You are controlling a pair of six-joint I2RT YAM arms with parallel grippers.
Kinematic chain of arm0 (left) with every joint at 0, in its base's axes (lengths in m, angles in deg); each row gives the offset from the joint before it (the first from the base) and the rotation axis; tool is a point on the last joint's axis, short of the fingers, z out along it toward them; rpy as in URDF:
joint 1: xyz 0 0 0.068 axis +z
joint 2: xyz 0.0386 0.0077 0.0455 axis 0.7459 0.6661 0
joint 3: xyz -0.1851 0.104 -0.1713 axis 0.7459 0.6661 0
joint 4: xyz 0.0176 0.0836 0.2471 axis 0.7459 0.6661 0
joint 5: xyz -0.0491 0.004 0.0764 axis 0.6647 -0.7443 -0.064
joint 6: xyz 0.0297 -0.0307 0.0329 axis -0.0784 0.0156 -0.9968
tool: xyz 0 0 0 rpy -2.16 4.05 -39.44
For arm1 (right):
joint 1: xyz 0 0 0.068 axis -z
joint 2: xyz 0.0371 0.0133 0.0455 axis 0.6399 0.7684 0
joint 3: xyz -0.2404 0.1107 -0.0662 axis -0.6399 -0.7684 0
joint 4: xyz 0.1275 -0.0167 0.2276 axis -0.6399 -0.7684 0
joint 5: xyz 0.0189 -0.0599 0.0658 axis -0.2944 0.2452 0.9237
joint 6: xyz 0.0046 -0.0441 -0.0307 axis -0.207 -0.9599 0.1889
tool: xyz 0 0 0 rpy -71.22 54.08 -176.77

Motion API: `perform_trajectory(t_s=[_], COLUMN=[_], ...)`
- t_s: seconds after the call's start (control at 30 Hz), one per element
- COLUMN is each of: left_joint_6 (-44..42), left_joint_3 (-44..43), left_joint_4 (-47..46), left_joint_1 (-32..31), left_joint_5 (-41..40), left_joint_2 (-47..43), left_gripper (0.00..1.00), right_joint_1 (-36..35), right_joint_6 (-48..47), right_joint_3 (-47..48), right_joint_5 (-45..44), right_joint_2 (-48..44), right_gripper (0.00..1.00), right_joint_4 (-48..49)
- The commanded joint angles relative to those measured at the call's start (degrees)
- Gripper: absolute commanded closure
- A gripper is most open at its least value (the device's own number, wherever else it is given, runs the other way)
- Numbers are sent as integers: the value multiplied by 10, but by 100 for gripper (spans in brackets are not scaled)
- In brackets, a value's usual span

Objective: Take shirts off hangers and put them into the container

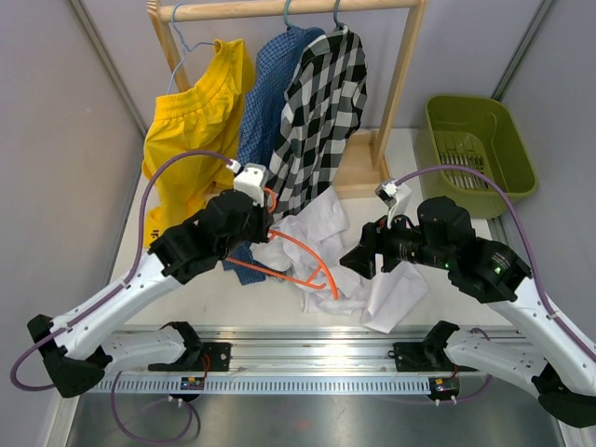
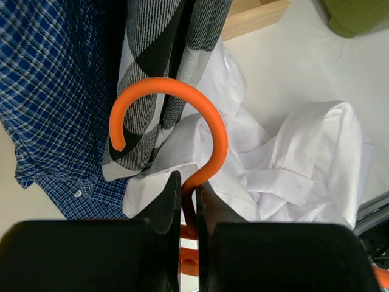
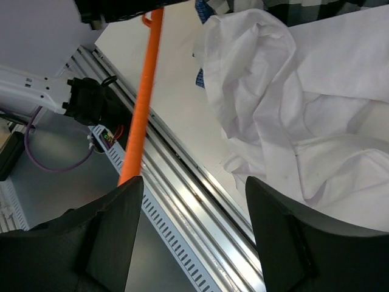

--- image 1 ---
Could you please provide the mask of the orange hanger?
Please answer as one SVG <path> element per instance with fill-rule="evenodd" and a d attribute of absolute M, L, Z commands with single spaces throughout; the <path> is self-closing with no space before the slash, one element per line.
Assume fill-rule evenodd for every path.
<path fill-rule="evenodd" d="M 306 300 L 343 299 L 346 279 L 339 257 L 344 252 L 342 233 L 348 226 L 345 210 L 330 187 L 298 214 L 272 226 L 283 237 L 274 237 L 267 244 L 242 244 L 223 262 L 223 268 L 235 271 L 243 285 L 264 281 L 269 269 L 313 282 L 313 288 L 299 286 Z"/>

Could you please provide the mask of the black white checked shirt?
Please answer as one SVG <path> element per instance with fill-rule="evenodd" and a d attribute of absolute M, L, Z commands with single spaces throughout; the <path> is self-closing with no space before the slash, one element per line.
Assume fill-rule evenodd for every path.
<path fill-rule="evenodd" d="M 367 101 L 367 65 L 360 37 L 347 26 L 309 44 L 285 92 L 268 187 L 276 221 L 298 214 L 336 176 L 347 140 Z"/>

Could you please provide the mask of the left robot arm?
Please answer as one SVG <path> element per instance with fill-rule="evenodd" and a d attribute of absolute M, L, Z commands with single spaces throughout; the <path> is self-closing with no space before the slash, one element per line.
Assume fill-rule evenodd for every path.
<path fill-rule="evenodd" d="M 69 399 L 108 373 L 143 367 L 189 372 L 200 364 L 203 343 L 188 322 L 171 321 L 148 334 L 114 332 L 152 302 L 213 270 L 242 242 L 265 242 L 273 222 L 267 199 L 261 187 L 221 192 L 137 255 L 122 278 L 65 314 L 32 318 L 27 328 L 52 388 Z"/>

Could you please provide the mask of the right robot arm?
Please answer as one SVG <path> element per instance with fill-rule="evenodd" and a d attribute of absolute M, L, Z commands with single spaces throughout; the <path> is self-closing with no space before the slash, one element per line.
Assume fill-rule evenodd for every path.
<path fill-rule="evenodd" d="M 521 388 L 568 426 L 595 424 L 595 365 L 579 347 L 583 332 L 547 310 L 536 275 L 505 244 L 477 237 L 467 210 L 446 196 L 417 209 L 418 224 L 405 216 L 366 223 L 359 244 L 340 263 L 364 278 L 402 262 L 446 271 L 462 293 L 488 305 L 535 347 L 522 352 L 438 322 L 425 337 L 423 363 L 433 369 L 457 365 L 488 373 Z"/>

